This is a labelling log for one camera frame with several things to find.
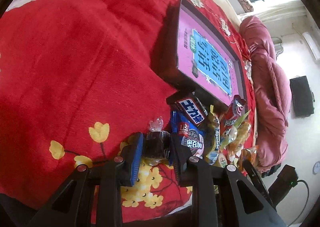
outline air conditioner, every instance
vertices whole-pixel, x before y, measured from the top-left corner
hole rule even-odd
[[[313,39],[312,35],[309,32],[304,32],[302,34],[306,42],[308,43],[311,52],[313,53],[313,56],[315,57],[316,61],[320,60],[320,51],[319,51],[319,45],[315,40]]]

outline alpenliebe candy wrapper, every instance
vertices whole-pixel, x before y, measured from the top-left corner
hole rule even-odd
[[[196,126],[208,115],[205,107],[192,92],[179,91],[167,98],[167,104],[173,105],[175,110],[182,112]]]
[[[170,123],[172,132],[179,136],[181,145],[189,147],[193,156],[202,158],[203,132],[178,111],[171,111]]]
[[[228,145],[229,141],[226,142],[224,140],[229,138],[230,133],[234,135],[234,131],[236,131],[236,129],[232,129],[232,126],[234,125],[236,119],[241,115],[245,104],[246,101],[244,99],[242,99],[239,95],[235,95],[227,112],[222,115],[220,120],[220,150],[223,150],[224,147]]]
[[[220,147],[220,122],[218,116],[213,112],[213,105],[210,106],[208,115],[206,138],[211,140],[211,150],[206,154],[206,161],[209,165],[213,165],[218,158]]]

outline packaged biscuit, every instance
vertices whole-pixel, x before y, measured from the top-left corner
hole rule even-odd
[[[193,125],[181,112],[171,111],[170,118],[173,133],[177,133],[181,145],[190,148],[192,155],[202,158],[204,150],[203,132]]]
[[[204,122],[208,115],[205,107],[192,92],[179,91],[167,98],[167,104],[172,105],[196,126]]]

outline black speaker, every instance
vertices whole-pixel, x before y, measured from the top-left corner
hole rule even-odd
[[[309,87],[306,76],[290,79],[292,92],[293,110],[296,117],[306,117],[314,114],[314,96]]]

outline yellow flower pattern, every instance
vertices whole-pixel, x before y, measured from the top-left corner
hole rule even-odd
[[[65,154],[63,146],[55,140],[51,141],[49,151],[54,159],[61,159]]]
[[[187,189],[187,194],[192,192],[192,186],[187,186],[186,189]]]
[[[162,176],[159,174],[159,168],[154,167],[152,171],[150,171],[146,182],[148,185],[152,185],[153,188],[158,188],[162,181]]]
[[[89,127],[89,135],[94,142],[100,143],[102,145],[109,136],[110,126],[108,123],[102,124],[101,122],[96,122],[94,127]],[[131,138],[128,137],[125,141],[120,143],[120,151],[129,145]],[[74,167],[77,167],[81,164],[86,164],[88,167],[93,167],[93,161],[83,155],[80,155],[74,151],[66,150],[63,145],[59,142],[52,140],[50,143],[49,151],[54,159],[61,159],[65,156],[65,153],[73,154],[74,157]],[[124,207],[137,207],[140,202],[144,202],[145,207],[154,209],[155,207],[161,206],[164,197],[160,195],[161,193],[154,194],[159,191],[152,191],[151,188],[159,188],[163,177],[160,174],[163,169],[159,167],[150,166],[147,163],[147,160],[142,158],[139,166],[138,177],[135,185],[133,187],[121,187],[121,197],[124,199],[122,205]],[[192,191],[192,187],[187,187],[187,193]]]
[[[162,205],[163,196],[153,195],[153,193],[149,193],[145,199],[145,207],[150,207],[154,209],[156,206]]]
[[[108,123],[102,124],[101,122],[96,122],[94,128],[89,127],[89,134],[91,138],[97,142],[102,143],[106,141],[109,136],[110,126]]]
[[[93,167],[93,162],[90,158],[86,156],[75,156],[75,168],[81,164],[86,164],[88,167]]]

